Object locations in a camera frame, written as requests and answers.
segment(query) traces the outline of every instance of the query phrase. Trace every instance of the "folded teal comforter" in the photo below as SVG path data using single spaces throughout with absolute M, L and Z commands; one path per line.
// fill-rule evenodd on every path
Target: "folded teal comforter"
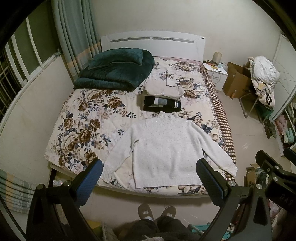
M 154 58 L 143 50 L 142 64 L 114 62 L 106 66 L 89 69 L 87 66 L 74 83 L 74 88 L 112 89 L 134 91 L 150 74 Z

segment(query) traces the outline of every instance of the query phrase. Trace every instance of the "brown slipper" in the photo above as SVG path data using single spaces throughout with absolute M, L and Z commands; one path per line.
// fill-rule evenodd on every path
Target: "brown slipper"
M 175 207 L 169 206 L 163 211 L 163 213 L 161 214 L 161 217 L 168 216 L 168 217 L 174 218 L 176 216 L 176 212 L 177 211 Z
M 138 214 L 140 219 L 145 219 L 146 217 L 151 217 L 154 221 L 152 211 L 148 204 L 143 203 L 138 207 Z

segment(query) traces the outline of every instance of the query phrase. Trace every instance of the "floral bedspread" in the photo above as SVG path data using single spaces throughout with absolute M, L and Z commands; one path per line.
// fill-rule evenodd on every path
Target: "floral bedspread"
M 182 111 L 178 116 L 201 127 L 235 162 L 231 133 L 224 133 L 225 128 L 221 128 L 228 123 L 227 120 L 221 122 L 221 118 L 217 118 L 221 107 L 217 109 L 215 103 L 219 99 L 207 76 L 204 67 L 196 61 L 155 57 L 155 65 L 150 76 L 133 92 L 75 90 L 62 107 L 44 157 L 76 174 L 85 170 L 94 158 L 104 162 L 116 142 L 133 122 L 158 115 L 156 112 L 142 110 L 146 81 L 166 81 L 169 86 L 184 88 L 185 93 L 181 98 Z M 215 170 L 226 179 L 231 179 L 228 173 L 220 170 L 206 154 L 204 155 Z M 202 185 L 135 188 L 132 156 L 113 174 L 109 183 L 99 179 L 98 185 L 169 196 L 207 194 Z

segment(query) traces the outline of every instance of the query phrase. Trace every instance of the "sweater sleeve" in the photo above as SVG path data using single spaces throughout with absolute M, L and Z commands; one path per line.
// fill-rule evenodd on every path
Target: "sweater sleeve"
M 112 174 L 117 171 L 124 161 L 131 155 L 137 140 L 136 130 L 131 126 L 124 132 L 104 162 L 103 173 L 100 177 L 101 179 L 109 183 Z
M 230 156 L 228 156 L 227 153 L 218 145 L 218 143 L 213 141 L 212 138 L 207 135 L 198 125 L 191 122 L 191 126 L 195 129 L 197 138 L 205 153 L 216 163 L 218 167 L 235 177 L 237 173 L 237 167 L 233 163 Z

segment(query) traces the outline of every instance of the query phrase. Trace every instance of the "sweater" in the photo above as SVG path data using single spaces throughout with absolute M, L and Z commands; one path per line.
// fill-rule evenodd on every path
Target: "sweater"
M 234 177 L 237 167 L 226 152 L 190 120 L 174 113 L 138 121 L 124 132 L 107 157 L 101 179 L 112 174 L 133 152 L 136 188 L 201 185 L 196 162 L 205 153 Z

